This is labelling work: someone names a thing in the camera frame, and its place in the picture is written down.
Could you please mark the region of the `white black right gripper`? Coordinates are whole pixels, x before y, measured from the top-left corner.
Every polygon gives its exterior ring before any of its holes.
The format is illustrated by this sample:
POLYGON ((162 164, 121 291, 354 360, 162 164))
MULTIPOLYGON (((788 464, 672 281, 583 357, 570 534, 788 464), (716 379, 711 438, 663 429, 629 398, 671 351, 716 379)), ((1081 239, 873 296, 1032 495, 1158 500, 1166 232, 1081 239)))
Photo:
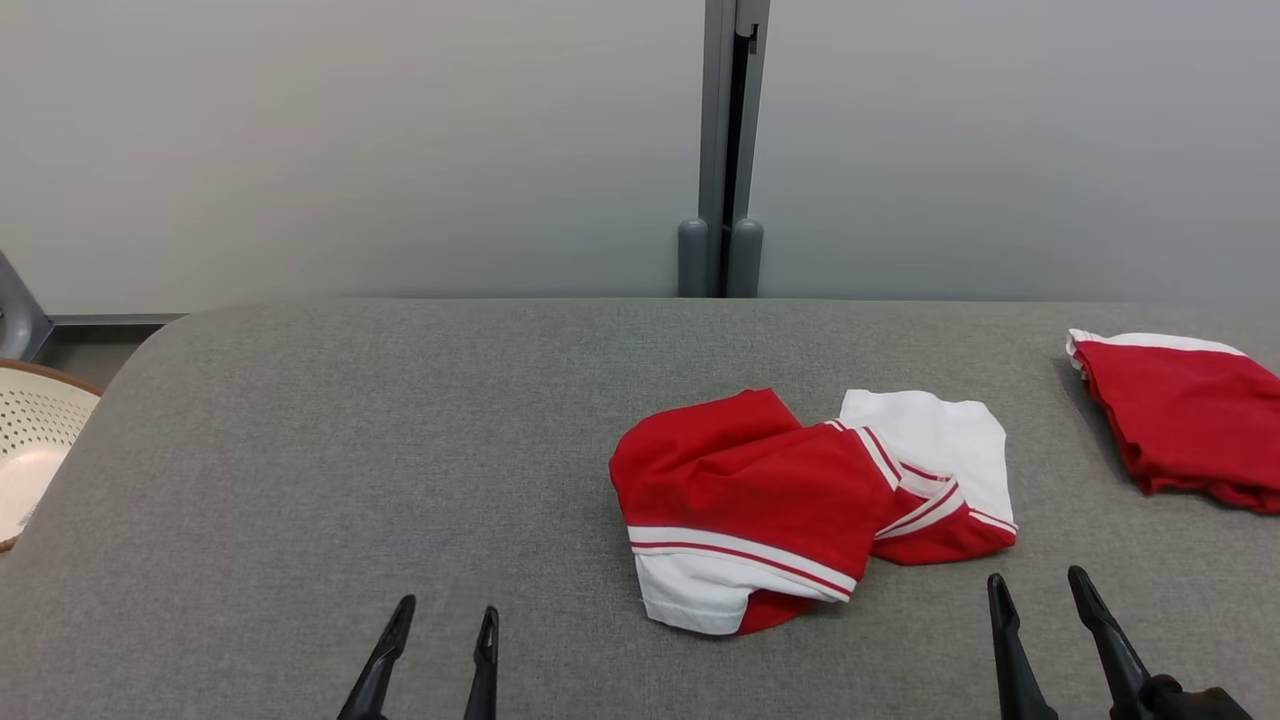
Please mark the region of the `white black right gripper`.
MULTIPOLYGON (((1112 700, 1111 719, 1251 720, 1224 688, 1187 691, 1174 676, 1152 676, 1084 568, 1068 583, 1082 624, 1094 639, 1112 700)), ((1057 719, 1021 643, 1020 616, 1004 577, 987 579, 1001 719, 1057 719)))

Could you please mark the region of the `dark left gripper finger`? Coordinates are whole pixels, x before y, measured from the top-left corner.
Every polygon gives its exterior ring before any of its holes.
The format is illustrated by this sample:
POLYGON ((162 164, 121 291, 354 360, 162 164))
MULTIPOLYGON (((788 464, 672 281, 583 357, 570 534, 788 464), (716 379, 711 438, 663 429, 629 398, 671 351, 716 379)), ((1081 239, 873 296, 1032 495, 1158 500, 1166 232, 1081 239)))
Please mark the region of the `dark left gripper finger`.
POLYGON ((499 612, 486 606, 474 646, 474 676, 463 711, 466 720, 497 719, 499 612))
POLYGON ((407 646, 416 597, 406 594, 396 606, 358 679, 338 712, 338 719, 387 719, 383 712, 396 662, 407 646))

